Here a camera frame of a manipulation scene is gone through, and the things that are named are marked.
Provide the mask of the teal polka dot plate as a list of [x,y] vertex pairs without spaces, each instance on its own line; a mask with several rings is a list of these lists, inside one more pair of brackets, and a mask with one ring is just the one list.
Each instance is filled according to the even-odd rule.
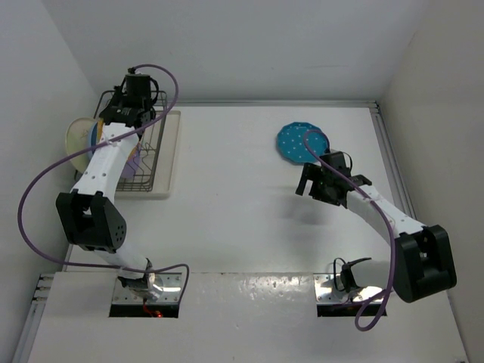
[[294,122],[282,127],[276,136],[279,154],[294,164],[317,163],[319,157],[330,150],[329,138],[322,130],[306,122]]

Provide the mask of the light blue plate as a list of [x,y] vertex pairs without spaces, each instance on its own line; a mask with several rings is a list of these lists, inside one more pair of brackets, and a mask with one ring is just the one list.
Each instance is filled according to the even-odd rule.
[[87,147],[93,147],[98,143],[98,121],[95,121],[90,129],[88,130],[87,135]]

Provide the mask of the cream floral plate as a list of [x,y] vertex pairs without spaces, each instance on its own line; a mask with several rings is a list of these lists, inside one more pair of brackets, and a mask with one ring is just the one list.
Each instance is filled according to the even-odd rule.
[[[89,132],[95,125],[95,120],[89,117],[75,119],[67,128],[65,150],[67,156],[90,146]],[[70,160],[77,172],[83,174],[88,166],[88,154],[82,154]]]

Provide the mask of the purple bear plate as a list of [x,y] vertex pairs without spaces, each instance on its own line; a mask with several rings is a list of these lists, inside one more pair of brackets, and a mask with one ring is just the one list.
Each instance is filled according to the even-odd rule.
[[130,154],[122,172],[121,178],[132,179],[135,177],[141,162],[141,152],[138,148],[134,149]]

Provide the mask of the yellow polka dot plate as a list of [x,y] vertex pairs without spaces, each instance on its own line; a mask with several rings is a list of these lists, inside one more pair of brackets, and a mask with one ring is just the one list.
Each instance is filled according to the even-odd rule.
[[98,119],[98,121],[95,123],[95,127],[93,128],[93,131],[92,131],[93,144],[98,144],[99,141],[101,140],[103,125],[104,125],[104,121],[102,119]]

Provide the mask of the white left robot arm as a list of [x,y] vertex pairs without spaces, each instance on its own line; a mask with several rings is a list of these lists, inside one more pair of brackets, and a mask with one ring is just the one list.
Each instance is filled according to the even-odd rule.
[[126,221],[114,206],[119,179],[142,136],[137,128],[155,117],[149,75],[130,71],[99,114],[96,145],[84,174],[56,207],[70,244],[93,252],[118,268],[123,287],[148,298],[155,275],[149,259],[126,242]]

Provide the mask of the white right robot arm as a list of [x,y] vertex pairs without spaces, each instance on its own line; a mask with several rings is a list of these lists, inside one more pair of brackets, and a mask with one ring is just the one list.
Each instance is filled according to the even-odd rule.
[[352,175],[343,152],[322,157],[323,166],[305,163],[296,194],[308,181],[314,200],[342,206],[366,221],[391,247],[394,262],[391,287],[412,303],[457,284],[457,273],[447,231],[426,226],[386,200],[363,175]]

